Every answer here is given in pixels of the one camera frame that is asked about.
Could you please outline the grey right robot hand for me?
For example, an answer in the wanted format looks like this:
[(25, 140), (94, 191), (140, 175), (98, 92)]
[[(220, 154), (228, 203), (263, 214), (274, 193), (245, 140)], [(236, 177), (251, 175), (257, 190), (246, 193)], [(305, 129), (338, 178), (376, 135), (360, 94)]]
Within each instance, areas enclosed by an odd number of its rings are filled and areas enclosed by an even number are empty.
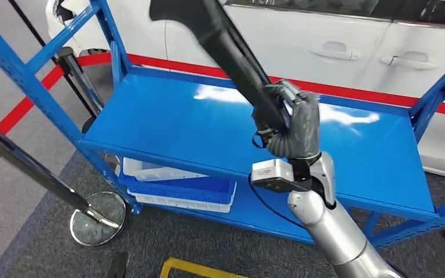
[(319, 96), (316, 93), (301, 90), (288, 80), (281, 79), (264, 86), (263, 92), (270, 96), (287, 121), (283, 131), (271, 127), (257, 119), (255, 135), (262, 144), (253, 144), (266, 148), (276, 157), (287, 159), (312, 159), (319, 156)]

